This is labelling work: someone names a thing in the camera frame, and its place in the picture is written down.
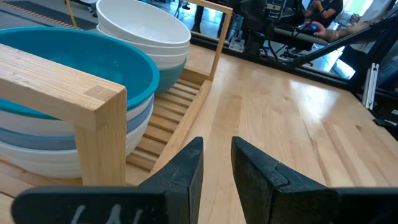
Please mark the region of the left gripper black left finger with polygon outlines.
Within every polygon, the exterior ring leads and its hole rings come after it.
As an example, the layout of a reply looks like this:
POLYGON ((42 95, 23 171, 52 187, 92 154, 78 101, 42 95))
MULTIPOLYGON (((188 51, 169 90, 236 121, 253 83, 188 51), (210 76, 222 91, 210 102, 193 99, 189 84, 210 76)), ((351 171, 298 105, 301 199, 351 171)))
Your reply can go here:
POLYGON ((15 224, 197 224, 203 139, 136 187, 36 187, 12 203, 15 224))

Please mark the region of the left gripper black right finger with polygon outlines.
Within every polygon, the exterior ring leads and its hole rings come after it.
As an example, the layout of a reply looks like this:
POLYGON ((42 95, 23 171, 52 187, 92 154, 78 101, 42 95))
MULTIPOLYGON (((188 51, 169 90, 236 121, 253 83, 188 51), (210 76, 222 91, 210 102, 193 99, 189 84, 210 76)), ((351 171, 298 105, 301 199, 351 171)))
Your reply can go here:
POLYGON ((398 224, 398 187, 327 187, 238 136, 231 162, 247 224, 398 224))

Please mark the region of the small grey-blue bowl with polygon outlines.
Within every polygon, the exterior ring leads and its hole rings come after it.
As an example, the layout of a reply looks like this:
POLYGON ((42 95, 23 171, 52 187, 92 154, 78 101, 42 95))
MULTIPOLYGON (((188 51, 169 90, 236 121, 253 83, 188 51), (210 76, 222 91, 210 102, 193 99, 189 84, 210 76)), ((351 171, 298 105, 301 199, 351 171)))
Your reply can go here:
MULTIPOLYGON (((149 105, 146 106, 143 112, 127 121, 127 135, 130 135, 134 131, 138 130, 141 124, 150 117, 153 104, 154 97, 150 99, 149 105)), ((33 136, 16 133, 3 128, 0 128, 0 141, 13 146, 30 148, 34 150, 62 151, 76 149, 74 136, 33 136)))

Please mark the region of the white ceramic bowl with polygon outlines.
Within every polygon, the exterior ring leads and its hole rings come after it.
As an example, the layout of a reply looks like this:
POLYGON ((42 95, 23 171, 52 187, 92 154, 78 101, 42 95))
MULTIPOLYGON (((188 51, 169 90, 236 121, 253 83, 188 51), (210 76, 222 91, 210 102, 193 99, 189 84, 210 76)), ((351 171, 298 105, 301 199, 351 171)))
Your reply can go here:
MULTIPOLYGON (((136 129, 149 115, 154 94, 143 103, 127 111, 127 132, 136 129)), ((57 119, 40 119, 0 111, 0 128, 32 136, 72 136, 73 124, 57 119)))
POLYGON ((101 30, 120 39, 163 47, 183 46, 190 30, 171 14, 139 0, 98 0, 101 30))
POLYGON ((81 176, 77 149, 34 150, 0 141, 0 155, 11 163, 35 174, 56 178, 77 178, 81 176))
POLYGON ((158 68, 172 68, 181 65, 188 55, 188 51, 177 55, 152 55, 148 56, 155 62, 158 68))
POLYGON ((180 54, 185 54, 189 50, 189 45, 184 45, 181 47, 161 47, 161 46, 155 46, 155 45, 147 45, 147 44, 140 44, 136 42, 131 42, 128 40, 120 39, 119 37, 113 36, 109 33, 106 32, 106 30, 103 30, 99 24, 96 25, 96 29, 99 33, 103 35, 107 35, 109 37, 115 38, 117 40, 126 42, 128 44, 131 44, 138 49, 142 50, 146 54, 151 54, 151 55, 180 55, 180 54))

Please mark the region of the large teal bowl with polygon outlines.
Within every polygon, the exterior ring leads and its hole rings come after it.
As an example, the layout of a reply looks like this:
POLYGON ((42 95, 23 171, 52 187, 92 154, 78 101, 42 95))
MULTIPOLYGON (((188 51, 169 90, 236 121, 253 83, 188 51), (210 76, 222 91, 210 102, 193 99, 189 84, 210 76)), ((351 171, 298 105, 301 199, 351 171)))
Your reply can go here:
POLYGON ((111 37, 56 27, 0 30, 0 111, 87 126, 106 107, 140 105, 159 78, 149 56, 111 37))

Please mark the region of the wooden slatted shelf rack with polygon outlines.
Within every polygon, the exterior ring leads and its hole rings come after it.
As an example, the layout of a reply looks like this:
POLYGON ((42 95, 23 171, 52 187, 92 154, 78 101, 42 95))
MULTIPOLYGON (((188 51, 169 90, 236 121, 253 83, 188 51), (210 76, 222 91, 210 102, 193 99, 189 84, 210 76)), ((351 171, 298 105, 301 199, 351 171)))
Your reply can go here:
MULTIPOLYGON (((201 84, 172 137, 155 162, 155 174, 181 150, 213 84, 233 10, 204 0, 186 0, 226 14, 209 75, 184 68, 183 79, 201 84)), ((83 185, 126 183, 125 87, 59 63, 0 44, 0 98, 73 123, 83 185)), ((13 223, 7 194, 32 186, 0 172, 0 224, 13 223)))

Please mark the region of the dark green bowl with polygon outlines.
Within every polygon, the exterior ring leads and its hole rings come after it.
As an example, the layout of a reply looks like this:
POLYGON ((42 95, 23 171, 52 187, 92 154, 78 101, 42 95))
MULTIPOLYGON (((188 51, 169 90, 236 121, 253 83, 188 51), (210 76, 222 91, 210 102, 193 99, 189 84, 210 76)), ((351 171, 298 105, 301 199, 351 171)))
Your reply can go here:
POLYGON ((159 80, 158 87, 155 91, 156 95, 160 95, 174 86, 174 84, 180 78, 186 62, 187 62, 187 60, 184 60, 182 64, 180 64, 176 67, 161 68, 159 70, 160 80, 159 80))

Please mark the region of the person's hand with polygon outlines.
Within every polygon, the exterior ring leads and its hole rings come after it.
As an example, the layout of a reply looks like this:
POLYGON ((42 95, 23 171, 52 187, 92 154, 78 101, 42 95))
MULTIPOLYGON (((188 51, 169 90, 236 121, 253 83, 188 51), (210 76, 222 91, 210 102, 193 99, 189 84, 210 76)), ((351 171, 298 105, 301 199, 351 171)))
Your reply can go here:
POLYGON ((312 32, 314 36, 324 39, 326 37, 326 28, 317 21, 308 22, 305 25, 305 29, 309 30, 308 26, 310 24, 315 24, 318 27, 318 32, 312 32))

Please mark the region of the person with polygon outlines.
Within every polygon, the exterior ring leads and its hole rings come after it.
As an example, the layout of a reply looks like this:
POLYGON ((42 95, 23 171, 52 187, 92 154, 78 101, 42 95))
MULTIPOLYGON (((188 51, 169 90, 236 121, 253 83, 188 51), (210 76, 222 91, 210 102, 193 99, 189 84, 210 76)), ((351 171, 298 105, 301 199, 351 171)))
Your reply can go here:
POLYGON ((342 10, 343 0, 313 0, 305 18, 308 21, 318 22, 327 28, 342 10))
MULTIPOLYGON (((326 28, 326 37, 324 40, 331 43, 351 34, 356 34, 362 30, 373 27, 375 24, 383 21, 388 16, 392 16, 394 13, 398 13, 398 3, 396 3, 396 0, 373 0, 371 5, 355 25, 337 30, 326 28)), ((370 48, 374 45, 376 39, 383 32, 384 29, 373 29, 373 31, 366 37, 364 37, 362 40, 354 42, 354 44, 351 44, 350 47, 357 51, 368 53, 370 48)))

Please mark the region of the silver aluminium bracket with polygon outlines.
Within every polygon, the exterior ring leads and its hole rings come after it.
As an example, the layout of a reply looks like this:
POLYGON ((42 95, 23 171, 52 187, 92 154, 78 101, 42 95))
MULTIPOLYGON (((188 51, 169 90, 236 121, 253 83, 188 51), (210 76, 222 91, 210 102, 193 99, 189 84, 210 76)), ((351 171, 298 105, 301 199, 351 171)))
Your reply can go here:
POLYGON ((369 110, 373 109, 378 71, 379 71, 379 64, 372 63, 371 66, 368 68, 366 74, 362 104, 366 109, 369 110))

